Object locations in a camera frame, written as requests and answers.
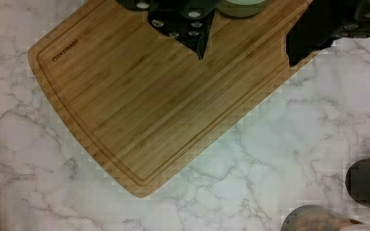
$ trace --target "wooden cutting board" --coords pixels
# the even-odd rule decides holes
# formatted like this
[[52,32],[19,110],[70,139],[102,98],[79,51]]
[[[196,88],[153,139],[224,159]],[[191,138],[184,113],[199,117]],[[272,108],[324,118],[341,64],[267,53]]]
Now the wooden cutting board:
[[217,13],[205,59],[115,0],[91,0],[29,50],[70,132],[132,194],[157,190],[299,69],[285,36],[308,6]]

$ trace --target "marble countertop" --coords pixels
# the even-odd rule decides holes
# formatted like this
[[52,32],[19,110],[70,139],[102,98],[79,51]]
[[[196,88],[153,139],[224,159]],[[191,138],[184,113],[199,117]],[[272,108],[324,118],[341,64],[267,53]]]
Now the marble countertop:
[[336,42],[138,199],[68,132],[27,62],[83,3],[0,0],[0,231],[279,230],[306,204],[370,223],[343,184],[370,158],[370,39]]

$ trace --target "gray marble veining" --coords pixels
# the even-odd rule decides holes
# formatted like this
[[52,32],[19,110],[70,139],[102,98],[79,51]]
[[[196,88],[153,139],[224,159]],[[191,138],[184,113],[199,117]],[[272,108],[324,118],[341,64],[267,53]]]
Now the gray marble veining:
[[270,231],[305,204],[370,222],[343,185],[370,158],[370,39],[337,41],[138,199],[68,132],[27,63],[83,3],[0,0],[0,230]]

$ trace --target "wooden object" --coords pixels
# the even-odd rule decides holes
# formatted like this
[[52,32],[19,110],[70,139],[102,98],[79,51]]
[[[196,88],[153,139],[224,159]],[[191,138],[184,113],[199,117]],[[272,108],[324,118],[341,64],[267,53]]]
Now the wooden object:
[[157,190],[299,67],[285,35],[305,0],[217,13],[203,62],[115,0],[91,0],[29,51],[70,132],[132,194]]

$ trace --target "green bowl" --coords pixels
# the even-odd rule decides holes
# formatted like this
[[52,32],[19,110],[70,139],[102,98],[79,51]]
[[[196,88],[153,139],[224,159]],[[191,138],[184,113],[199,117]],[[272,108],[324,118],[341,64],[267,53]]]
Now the green bowl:
[[268,0],[222,0],[218,10],[233,17],[249,17],[263,11],[268,3]]

